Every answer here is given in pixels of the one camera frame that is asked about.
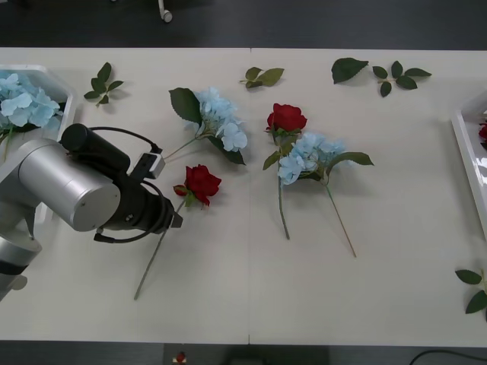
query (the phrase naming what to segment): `black cable on floor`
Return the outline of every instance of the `black cable on floor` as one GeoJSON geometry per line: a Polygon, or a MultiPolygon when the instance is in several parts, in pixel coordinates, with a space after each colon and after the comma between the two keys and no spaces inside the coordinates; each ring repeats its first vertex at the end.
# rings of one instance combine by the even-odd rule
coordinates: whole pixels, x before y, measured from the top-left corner
{"type": "Polygon", "coordinates": [[[477,356],[472,356],[472,355],[467,355],[467,354],[461,354],[460,352],[456,351],[450,351],[450,350],[427,350],[423,351],[420,354],[418,354],[412,361],[409,363],[409,365],[413,365],[420,357],[423,357],[428,354],[449,354],[449,355],[454,355],[458,357],[463,357],[465,359],[470,359],[470,360],[477,360],[477,361],[483,361],[487,363],[487,358],[484,357],[477,357],[477,356]]]}

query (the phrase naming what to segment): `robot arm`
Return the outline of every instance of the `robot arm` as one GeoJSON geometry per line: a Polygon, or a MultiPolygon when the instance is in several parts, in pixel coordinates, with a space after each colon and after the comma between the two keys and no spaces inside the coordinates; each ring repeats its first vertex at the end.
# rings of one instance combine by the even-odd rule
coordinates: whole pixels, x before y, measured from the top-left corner
{"type": "Polygon", "coordinates": [[[93,130],[71,125],[59,143],[29,141],[0,167],[0,301],[11,289],[25,286],[27,279],[21,274],[42,249],[33,231],[41,202],[74,230],[97,230],[94,239],[100,242],[128,243],[181,227],[182,218],[170,201],[145,181],[162,171],[161,150],[152,145],[128,174],[129,157],[93,130]],[[27,232],[18,228],[22,221],[27,232]],[[143,232],[116,240],[104,236],[104,229],[143,232]]]}

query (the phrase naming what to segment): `hydrangea flower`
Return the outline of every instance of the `hydrangea flower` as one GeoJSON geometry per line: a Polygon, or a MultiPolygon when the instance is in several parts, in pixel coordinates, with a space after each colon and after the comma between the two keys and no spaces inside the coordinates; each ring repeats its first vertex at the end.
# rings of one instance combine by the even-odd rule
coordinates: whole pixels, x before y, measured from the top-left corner
{"type": "Polygon", "coordinates": [[[293,144],[291,153],[279,161],[282,184],[291,185],[302,173],[323,171],[337,155],[345,152],[341,141],[327,141],[324,135],[305,132],[293,144]]]}
{"type": "Polygon", "coordinates": [[[59,104],[41,87],[34,87],[26,75],[0,71],[0,129],[23,127],[27,123],[37,127],[59,126],[58,115],[62,115],[59,104]]]}
{"type": "Polygon", "coordinates": [[[220,97],[218,90],[210,87],[201,93],[194,93],[199,101],[202,116],[201,126],[195,126],[196,137],[213,135],[220,138],[226,151],[239,151],[247,146],[247,136],[240,129],[242,123],[234,113],[237,107],[230,100],[220,97]]]}

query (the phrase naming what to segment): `chair wheel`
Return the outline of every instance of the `chair wheel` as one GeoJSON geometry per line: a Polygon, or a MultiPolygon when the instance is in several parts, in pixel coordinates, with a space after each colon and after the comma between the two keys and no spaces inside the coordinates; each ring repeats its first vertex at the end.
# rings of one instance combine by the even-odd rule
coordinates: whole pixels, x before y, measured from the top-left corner
{"type": "Polygon", "coordinates": [[[173,20],[173,15],[170,11],[164,10],[164,13],[162,14],[162,20],[164,21],[164,23],[170,23],[170,21],[173,20]]]}

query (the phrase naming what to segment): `white container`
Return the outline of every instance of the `white container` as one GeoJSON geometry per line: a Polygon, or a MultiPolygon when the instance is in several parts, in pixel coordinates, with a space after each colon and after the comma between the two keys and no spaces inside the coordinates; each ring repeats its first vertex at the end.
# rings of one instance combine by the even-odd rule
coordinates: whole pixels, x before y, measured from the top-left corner
{"type": "Polygon", "coordinates": [[[466,100],[451,113],[466,175],[479,212],[480,222],[487,239],[487,150],[481,145],[480,123],[485,122],[487,89],[466,100]]]}
{"type": "MultiPolygon", "coordinates": [[[[61,139],[61,135],[73,123],[78,99],[75,90],[67,85],[58,75],[39,65],[0,65],[0,71],[9,71],[23,74],[29,77],[30,82],[35,87],[41,87],[46,95],[57,103],[66,103],[61,124],[57,130],[34,129],[27,133],[16,134],[8,144],[8,154],[13,154],[21,145],[36,138],[49,138],[56,141],[61,139]]],[[[4,163],[6,141],[0,147],[0,166],[4,163]]],[[[51,211],[45,204],[41,204],[36,210],[36,225],[49,222],[53,217],[51,211]]]]}

